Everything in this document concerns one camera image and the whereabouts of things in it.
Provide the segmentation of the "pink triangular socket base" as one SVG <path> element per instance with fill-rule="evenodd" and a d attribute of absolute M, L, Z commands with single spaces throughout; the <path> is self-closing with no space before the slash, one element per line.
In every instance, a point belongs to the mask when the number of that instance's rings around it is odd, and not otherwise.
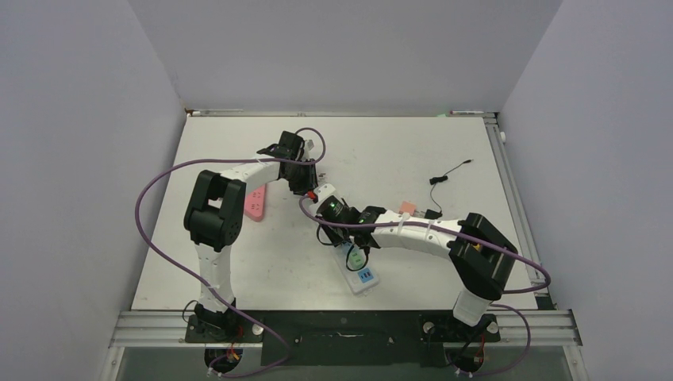
<path fill-rule="evenodd" d="M 254 222 L 264 218 L 267 185 L 256 188 L 248 194 L 244 201 L 244 215 Z"/>

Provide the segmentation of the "white long power strip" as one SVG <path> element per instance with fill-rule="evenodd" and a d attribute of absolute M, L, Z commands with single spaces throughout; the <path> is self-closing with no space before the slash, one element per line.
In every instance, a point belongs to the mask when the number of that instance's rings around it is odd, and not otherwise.
<path fill-rule="evenodd" d="M 352 252 L 362 252 L 367 257 L 367 265 L 359 271 L 349 271 L 346 269 L 346 260 L 345 256 L 341 251 L 341 245 L 344 243 L 351 242 L 342 242 L 338 244 L 331 252 L 334 261 L 340 273 L 343 275 L 346 284 L 348 285 L 350 291 L 354 295 L 366 294 L 369 290 L 378 286 L 380 283 L 380 277 L 374 268 L 369 264 L 368 255 L 366 255 L 362 250 L 360 250 L 355 244 L 353 244 Z"/>

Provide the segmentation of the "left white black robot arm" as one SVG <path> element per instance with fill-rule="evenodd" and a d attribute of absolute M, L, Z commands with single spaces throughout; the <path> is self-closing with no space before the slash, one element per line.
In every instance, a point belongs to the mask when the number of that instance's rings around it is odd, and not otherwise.
<path fill-rule="evenodd" d="M 292 193 L 303 195 L 317 187 L 315 163 L 284 163 L 258 155 L 224 171 L 201 171 L 196 178 L 183 224 L 197 249 L 199 275 L 206 281 L 194 313 L 216 341 L 232 338 L 242 321 L 233 311 L 231 250 L 243 227 L 245 199 L 279 179 L 288 182 Z"/>

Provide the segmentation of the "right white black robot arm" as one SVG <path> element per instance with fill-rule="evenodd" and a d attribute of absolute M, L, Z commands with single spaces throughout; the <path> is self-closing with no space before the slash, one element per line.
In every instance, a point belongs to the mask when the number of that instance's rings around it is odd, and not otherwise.
<path fill-rule="evenodd" d="M 432 220 L 378 206 L 357 210 L 334 195 L 314 198 L 308 207 L 324 222 L 330 238 L 344 238 L 364 252 L 404 248 L 450 260 L 463 289 L 452 308 L 448 328 L 460 340 L 479 331 L 490 304 L 502 297 L 518 254 L 513 243 L 477 213 L 463 220 Z"/>

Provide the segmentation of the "salmon cube plug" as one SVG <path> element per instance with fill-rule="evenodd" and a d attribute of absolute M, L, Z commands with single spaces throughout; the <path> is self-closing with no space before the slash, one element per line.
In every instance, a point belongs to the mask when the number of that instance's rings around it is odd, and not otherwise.
<path fill-rule="evenodd" d="M 417 206 L 413 204 L 412 202 L 402 202 L 400 205 L 398 212 L 400 214 L 409 214 L 413 215 L 417 211 Z"/>

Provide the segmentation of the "black power adapter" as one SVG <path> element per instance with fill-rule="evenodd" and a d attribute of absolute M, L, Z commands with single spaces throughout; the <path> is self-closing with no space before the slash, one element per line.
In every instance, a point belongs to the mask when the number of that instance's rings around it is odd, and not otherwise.
<path fill-rule="evenodd" d="M 440 211 L 427 209 L 424 214 L 424 218 L 429 220 L 436 220 L 443 217 L 443 214 Z"/>

